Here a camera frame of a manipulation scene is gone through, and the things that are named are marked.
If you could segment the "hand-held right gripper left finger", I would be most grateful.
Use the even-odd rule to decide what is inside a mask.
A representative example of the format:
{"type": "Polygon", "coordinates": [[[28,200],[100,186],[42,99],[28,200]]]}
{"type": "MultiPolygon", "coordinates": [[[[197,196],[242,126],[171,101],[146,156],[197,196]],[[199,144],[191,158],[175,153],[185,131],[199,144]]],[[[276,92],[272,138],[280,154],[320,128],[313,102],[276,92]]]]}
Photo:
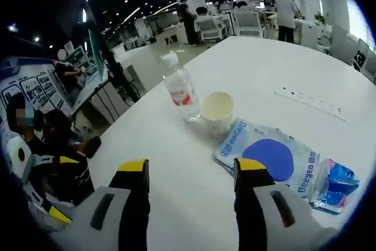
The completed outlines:
{"type": "Polygon", "coordinates": [[[71,250],[147,250],[149,161],[120,165],[109,186],[97,188],[70,224],[71,250]]]}

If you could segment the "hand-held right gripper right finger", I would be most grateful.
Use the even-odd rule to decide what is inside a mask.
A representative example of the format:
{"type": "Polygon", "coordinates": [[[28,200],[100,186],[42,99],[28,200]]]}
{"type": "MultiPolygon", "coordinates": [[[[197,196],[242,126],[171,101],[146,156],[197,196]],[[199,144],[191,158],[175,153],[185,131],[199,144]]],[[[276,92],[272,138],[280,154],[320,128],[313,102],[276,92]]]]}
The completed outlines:
{"type": "Polygon", "coordinates": [[[234,192],[239,250],[320,250],[337,234],[256,160],[234,160],[234,192]]]}

